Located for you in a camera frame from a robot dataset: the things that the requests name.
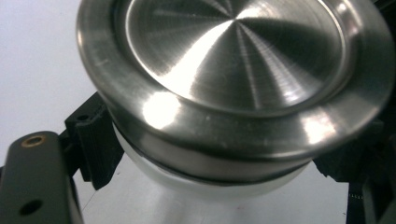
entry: hole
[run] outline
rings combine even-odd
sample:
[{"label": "hole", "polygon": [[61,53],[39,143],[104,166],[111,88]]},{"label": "hole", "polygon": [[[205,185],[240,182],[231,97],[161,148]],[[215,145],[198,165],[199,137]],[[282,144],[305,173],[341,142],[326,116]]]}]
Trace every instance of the hole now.
[{"label": "hole", "polygon": [[87,120],[88,118],[89,118],[88,115],[81,115],[81,116],[79,116],[79,117],[77,118],[77,120],[79,120],[79,121],[84,121],[84,120]]},{"label": "hole", "polygon": [[29,203],[26,203],[20,210],[21,216],[29,216],[35,213],[40,207],[43,205],[43,202],[40,200],[33,200]]},{"label": "hole", "polygon": [[22,146],[23,147],[36,147],[36,146],[43,144],[45,139],[46,139],[46,136],[44,136],[44,135],[32,136],[32,137],[24,140],[22,142]]}]

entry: jar lid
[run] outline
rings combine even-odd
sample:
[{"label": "jar lid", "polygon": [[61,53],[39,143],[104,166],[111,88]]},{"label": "jar lid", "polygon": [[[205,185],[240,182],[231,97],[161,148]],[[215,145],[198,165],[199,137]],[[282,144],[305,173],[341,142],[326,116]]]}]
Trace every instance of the jar lid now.
[{"label": "jar lid", "polygon": [[84,65],[125,138],[180,174],[282,175],[385,104],[394,52],[369,2],[84,0]]}]

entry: metal lid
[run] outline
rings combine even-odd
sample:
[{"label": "metal lid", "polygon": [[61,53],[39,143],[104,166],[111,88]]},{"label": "metal lid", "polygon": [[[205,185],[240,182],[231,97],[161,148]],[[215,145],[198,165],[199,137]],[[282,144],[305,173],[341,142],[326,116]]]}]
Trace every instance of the metal lid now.
[{"label": "metal lid", "polygon": [[78,44],[131,144],[210,180],[302,165],[358,133],[393,83],[368,1],[85,0]]}]

